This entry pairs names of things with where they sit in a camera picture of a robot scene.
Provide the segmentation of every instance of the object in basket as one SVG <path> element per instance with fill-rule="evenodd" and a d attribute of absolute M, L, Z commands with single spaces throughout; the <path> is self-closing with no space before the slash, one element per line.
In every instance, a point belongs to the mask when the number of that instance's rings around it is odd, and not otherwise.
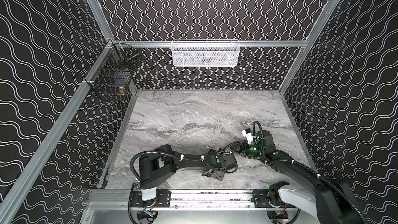
<path fill-rule="evenodd" d="M 119 87 L 119 95 L 124 96 L 125 87 Z"/>

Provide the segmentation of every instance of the floor panel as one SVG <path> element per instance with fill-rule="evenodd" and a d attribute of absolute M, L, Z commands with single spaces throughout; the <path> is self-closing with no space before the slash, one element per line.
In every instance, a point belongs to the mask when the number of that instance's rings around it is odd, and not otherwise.
<path fill-rule="evenodd" d="M 129 163 L 138 152 L 171 144 L 178 152 L 203 154 L 207 146 L 218 149 L 244 140 L 241 131 L 254 120 L 271 132 L 278 149 L 308 165 L 276 91 L 140 91 L 106 188 L 131 187 L 136 180 Z M 159 188 L 266 189 L 281 180 L 296 184 L 257 160 L 235 157 L 238 170 L 223 181 L 183 171 Z M 138 160 L 135 167 L 138 171 Z"/>

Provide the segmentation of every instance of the black wavy wallpaper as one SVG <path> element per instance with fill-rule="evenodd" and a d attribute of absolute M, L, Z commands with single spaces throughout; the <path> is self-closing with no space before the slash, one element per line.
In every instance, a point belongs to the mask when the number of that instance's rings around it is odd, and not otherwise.
<path fill-rule="evenodd" d="M 0 202 L 106 41 L 86 0 L 0 0 Z"/>
<path fill-rule="evenodd" d="M 327 0 L 98 0 L 117 40 L 304 40 Z"/>
<path fill-rule="evenodd" d="M 285 98 L 320 173 L 398 223 L 398 0 L 341 0 Z"/>
<path fill-rule="evenodd" d="M 88 93 L 12 223 L 79 223 L 128 104 Z"/>
<path fill-rule="evenodd" d="M 119 47 L 130 53 L 127 45 Z M 169 48 L 144 48 L 133 81 L 139 89 L 278 90 L 299 49 L 241 48 L 236 67 L 175 67 Z"/>

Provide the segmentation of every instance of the black mounting plate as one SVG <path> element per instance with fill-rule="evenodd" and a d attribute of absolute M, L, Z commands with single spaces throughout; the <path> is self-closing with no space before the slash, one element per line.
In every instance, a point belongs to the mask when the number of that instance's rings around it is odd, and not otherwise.
<path fill-rule="evenodd" d="M 156 197 L 159 202 L 154 206 L 155 208 L 168 208 L 170 207 L 170 196 L 171 192 L 166 189 L 157 189 Z M 142 208 L 143 201 L 141 197 L 141 191 L 134 191 L 132 193 L 131 206 L 132 208 Z"/>
<path fill-rule="evenodd" d="M 268 194 L 268 189 L 253 190 L 253 197 L 251 198 L 251 201 L 254 202 L 255 208 L 275 208 L 274 206 L 271 206 L 271 204 L 269 203 L 267 194 Z M 286 204 L 286 207 L 295 208 L 295 206 L 291 204 Z"/>

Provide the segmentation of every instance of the white wire basket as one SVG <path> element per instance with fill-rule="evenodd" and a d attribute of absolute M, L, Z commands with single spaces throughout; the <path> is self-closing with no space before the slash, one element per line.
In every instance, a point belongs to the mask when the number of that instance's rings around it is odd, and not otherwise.
<path fill-rule="evenodd" d="M 239 40 L 172 40 L 171 50 L 176 67 L 235 67 L 240 46 Z"/>

